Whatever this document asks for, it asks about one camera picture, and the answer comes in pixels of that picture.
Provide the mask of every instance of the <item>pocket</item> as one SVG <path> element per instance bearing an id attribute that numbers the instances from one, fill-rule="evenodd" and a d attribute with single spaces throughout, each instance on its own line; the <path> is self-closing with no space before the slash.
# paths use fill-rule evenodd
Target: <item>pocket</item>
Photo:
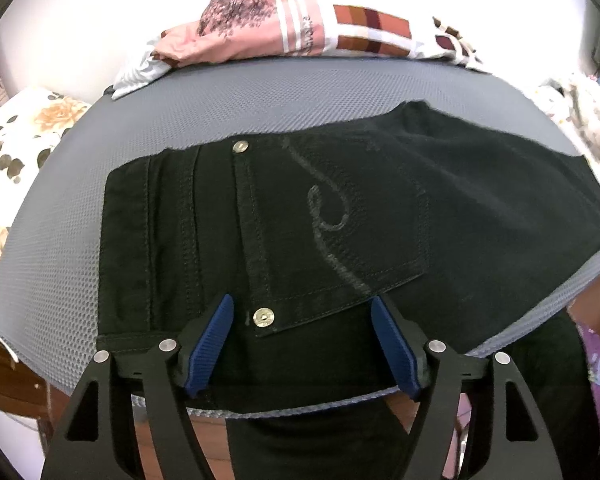
<path id="1" fill-rule="evenodd" d="M 234 154 L 240 232 L 257 335 L 359 304 L 426 272 L 428 202 L 408 152 L 355 123 L 260 134 Z"/>

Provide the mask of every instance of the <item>folded clothes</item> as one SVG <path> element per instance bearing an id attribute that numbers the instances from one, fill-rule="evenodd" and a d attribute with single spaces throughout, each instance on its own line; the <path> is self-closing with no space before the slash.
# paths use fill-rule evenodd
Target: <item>folded clothes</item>
<path id="1" fill-rule="evenodd" d="M 211 0 L 200 19 L 147 43 L 119 72 L 112 98 L 169 67 L 265 56 L 444 59 L 486 72 L 457 30 L 401 0 Z"/>

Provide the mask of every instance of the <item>person's leg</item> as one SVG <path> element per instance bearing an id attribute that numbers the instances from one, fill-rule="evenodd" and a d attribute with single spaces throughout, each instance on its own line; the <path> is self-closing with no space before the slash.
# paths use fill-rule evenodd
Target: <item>person's leg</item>
<path id="1" fill-rule="evenodd" d="M 408 439 L 382 399 L 226 429 L 235 480 L 394 480 Z"/>

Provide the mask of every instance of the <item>white wall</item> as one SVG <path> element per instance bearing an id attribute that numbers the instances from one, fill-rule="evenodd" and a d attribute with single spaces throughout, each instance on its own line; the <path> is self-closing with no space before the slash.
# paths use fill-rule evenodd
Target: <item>white wall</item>
<path id="1" fill-rule="evenodd" d="M 24 480 L 40 480 L 45 462 L 35 427 L 32 418 L 0 412 L 0 449 Z"/>
<path id="2" fill-rule="evenodd" d="M 15 0 L 0 21 L 0 69 L 94 102 L 129 46 L 197 19 L 209 0 Z M 402 0 L 459 28 L 494 72 L 529 90 L 574 70 L 585 0 Z"/>

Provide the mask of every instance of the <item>blue rubber tip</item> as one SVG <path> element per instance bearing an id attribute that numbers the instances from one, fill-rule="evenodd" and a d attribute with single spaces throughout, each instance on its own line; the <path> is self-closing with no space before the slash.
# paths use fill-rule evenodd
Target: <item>blue rubber tip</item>
<path id="1" fill-rule="evenodd" d="M 189 373 L 184 389 L 191 397 L 195 397 L 209 384 L 233 322 L 234 300 L 225 294 L 189 357 Z"/>
<path id="2" fill-rule="evenodd" d="M 379 296 L 371 300 L 371 322 L 395 383 L 411 399 L 419 398 L 422 387 L 417 379 L 418 362 Z"/>

